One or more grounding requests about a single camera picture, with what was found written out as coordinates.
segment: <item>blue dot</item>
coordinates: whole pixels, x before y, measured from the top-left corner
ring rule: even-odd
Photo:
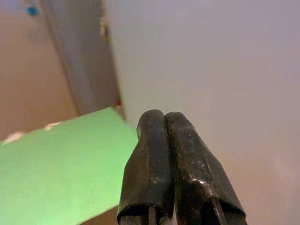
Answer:
[[[38,9],[35,6],[30,6],[27,8],[27,13],[29,15],[38,15]]]

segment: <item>beige wall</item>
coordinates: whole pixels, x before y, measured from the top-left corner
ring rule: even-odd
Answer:
[[[185,113],[248,224],[299,223],[300,1],[105,2],[128,122]]]
[[[43,16],[0,9],[0,140],[77,116]]]

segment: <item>green surface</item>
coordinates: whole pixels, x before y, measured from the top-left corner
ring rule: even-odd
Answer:
[[[117,205],[136,142],[108,108],[0,145],[0,224],[74,225]]]

